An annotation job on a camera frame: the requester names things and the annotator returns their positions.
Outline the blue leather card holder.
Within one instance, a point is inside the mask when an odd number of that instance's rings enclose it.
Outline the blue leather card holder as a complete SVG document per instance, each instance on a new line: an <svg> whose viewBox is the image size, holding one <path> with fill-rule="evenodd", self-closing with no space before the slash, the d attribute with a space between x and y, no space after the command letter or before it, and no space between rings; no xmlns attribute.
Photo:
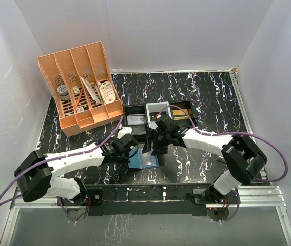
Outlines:
<svg viewBox="0 0 291 246"><path fill-rule="evenodd" d="M128 167L130 169L152 169L159 166L158 158L153 156L151 152L142 154L141 150L138 150L136 155L129 159Z"/></svg>

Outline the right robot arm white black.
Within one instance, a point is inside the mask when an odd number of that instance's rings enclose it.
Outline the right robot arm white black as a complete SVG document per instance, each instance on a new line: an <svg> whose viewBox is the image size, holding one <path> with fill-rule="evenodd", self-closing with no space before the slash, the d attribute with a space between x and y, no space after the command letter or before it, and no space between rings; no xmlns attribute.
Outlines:
<svg viewBox="0 0 291 246"><path fill-rule="evenodd" d="M267 163L267 157L246 134L231 136L200 132L197 128L179 126L164 114L155 120L156 128L148 128L143 153L164 155L168 146L206 151L224 159L227 170L202 193L188 193L192 202L220 203L240 185L251 184Z"/></svg>

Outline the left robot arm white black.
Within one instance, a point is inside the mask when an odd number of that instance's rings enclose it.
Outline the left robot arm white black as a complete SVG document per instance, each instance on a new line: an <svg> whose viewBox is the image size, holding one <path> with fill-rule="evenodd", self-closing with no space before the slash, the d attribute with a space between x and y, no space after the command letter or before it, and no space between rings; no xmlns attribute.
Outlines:
<svg viewBox="0 0 291 246"><path fill-rule="evenodd" d="M132 136L131 128L123 127L116 138L79 149L54 154L33 151L15 170L14 176L26 203L55 196L80 205L88 198L85 185L79 178L65 178L64 175L102 164L127 162L130 151L137 147L138 141Z"/></svg>

